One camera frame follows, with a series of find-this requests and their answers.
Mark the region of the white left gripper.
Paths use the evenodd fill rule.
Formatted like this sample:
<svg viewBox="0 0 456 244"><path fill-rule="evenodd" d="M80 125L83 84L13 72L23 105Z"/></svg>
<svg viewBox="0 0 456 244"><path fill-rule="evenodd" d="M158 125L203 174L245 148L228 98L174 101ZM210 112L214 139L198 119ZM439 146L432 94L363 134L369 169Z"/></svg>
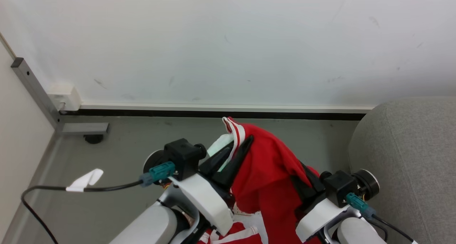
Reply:
<svg viewBox="0 0 456 244"><path fill-rule="evenodd" d="M231 212L234 197L225 190L232 187L253 141L253 135L249 135L221 172L216 173L228 159L233 144L210 156L200 164L199 172L186 179L179 180L176 172L169 177L171 237L201 237L208 228L223 237L229 233L234 224ZM213 181L205 176L213 176Z"/></svg>

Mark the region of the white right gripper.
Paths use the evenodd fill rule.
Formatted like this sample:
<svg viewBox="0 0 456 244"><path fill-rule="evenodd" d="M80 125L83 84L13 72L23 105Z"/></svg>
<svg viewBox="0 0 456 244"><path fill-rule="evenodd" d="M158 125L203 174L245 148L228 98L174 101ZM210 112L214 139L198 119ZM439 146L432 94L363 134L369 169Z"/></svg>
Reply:
<svg viewBox="0 0 456 244"><path fill-rule="evenodd" d="M299 162L302 174L299 177L291 175L290 180L301 202L307 202L316 196L316 192L324 192L325 187L318 173ZM322 237L324 243L338 243L339 241L332 238L329 230L345 218L352 216L351 210L349 205L339 208L325 198L303 216L295 228L295 233L303 243L316 235Z"/></svg>

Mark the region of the red garment with white stripes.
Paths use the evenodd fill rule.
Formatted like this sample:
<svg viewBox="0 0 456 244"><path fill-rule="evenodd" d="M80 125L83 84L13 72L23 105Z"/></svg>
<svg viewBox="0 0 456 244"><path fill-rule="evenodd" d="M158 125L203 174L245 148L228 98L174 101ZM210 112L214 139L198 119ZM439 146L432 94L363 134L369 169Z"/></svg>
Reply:
<svg viewBox="0 0 456 244"><path fill-rule="evenodd" d="M295 210L302 203L290 176L299 177L302 169L294 153L267 130L238 123L231 117L223 117L222 121L227 134L237 138L238 147L249 135L254 137L229 189L237 207L244 213L261 213L269 244L321 244L317 239L303 243L295 233Z"/></svg>

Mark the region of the pale mint cloth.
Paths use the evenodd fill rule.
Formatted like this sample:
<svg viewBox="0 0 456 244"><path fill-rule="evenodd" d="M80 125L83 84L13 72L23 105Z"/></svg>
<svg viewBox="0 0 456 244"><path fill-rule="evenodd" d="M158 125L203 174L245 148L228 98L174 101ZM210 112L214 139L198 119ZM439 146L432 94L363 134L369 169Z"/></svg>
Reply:
<svg viewBox="0 0 456 244"><path fill-rule="evenodd" d="M229 149L228 156L222 158L222 165L218 168L217 172L222 172L224 168L233 160L236 148L238 148L238 140L234 137L233 134L224 134L221 135L207 150L207 153L210 157L214 156L219 151L222 151L226 146L232 147Z"/></svg>

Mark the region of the white and black baseboard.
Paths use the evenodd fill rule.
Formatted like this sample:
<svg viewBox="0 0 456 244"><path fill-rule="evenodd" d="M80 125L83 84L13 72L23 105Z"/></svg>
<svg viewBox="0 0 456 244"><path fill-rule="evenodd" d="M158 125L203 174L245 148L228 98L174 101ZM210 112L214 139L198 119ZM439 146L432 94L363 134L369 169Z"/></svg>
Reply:
<svg viewBox="0 0 456 244"><path fill-rule="evenodd" d="M164 103L83 102L77 111L62 110L62 116L92 117L180 117L290 120L358 121L372 106L301 105L209 105Z"/></svg>

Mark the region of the grey fabric sofa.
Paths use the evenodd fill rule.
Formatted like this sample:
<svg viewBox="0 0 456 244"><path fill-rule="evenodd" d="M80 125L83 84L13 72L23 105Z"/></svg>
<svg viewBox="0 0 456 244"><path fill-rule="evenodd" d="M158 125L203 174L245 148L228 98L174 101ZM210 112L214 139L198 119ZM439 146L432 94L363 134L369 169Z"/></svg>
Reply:
<svg viewBox="0 0 456 244"><path fill-rule="evenodd" d="M352 171L380 191L368 203L419 244L456 244L456 97L417 97L376 106L348 147Z"/></svg>

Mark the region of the white partition panel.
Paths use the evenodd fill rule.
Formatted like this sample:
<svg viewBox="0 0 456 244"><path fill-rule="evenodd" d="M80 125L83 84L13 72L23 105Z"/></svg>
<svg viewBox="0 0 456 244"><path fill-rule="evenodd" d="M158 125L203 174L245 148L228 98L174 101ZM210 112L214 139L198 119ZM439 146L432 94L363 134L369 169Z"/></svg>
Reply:
<svg viewBox="0 0 456 244"><path fill-rule="evenodd" d="M16 231L21 194L55 132L11 68L15 59L0 33L0 244Z"/></svg>

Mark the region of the white wall socket box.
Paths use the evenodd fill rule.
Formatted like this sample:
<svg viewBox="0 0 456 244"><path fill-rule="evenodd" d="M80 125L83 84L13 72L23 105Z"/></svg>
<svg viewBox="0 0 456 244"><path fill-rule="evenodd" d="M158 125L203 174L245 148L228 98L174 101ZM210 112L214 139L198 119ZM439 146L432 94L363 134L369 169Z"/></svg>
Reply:
<svg viewBox="0 0 456 244"><path fill-rule="evenodd" d="M77 89L70 84L53 84L47 90L47 95L57 111L78 111L82 104Z"/></svg>

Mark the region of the grey metal frame bar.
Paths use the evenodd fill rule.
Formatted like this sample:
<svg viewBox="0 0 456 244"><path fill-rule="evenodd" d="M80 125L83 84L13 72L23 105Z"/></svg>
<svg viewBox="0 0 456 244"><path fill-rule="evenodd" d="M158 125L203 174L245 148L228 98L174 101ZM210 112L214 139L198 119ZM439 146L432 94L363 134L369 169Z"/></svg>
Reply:
<svg viewBox="0 0 456 244"><path fill-rule="evenodd" d="M56 132L61 135L106 135L109 132L109 123L66 123L44 88L27 65L24 58L17 57L10 66L28 93L41 109L42 113Z"/></svg>

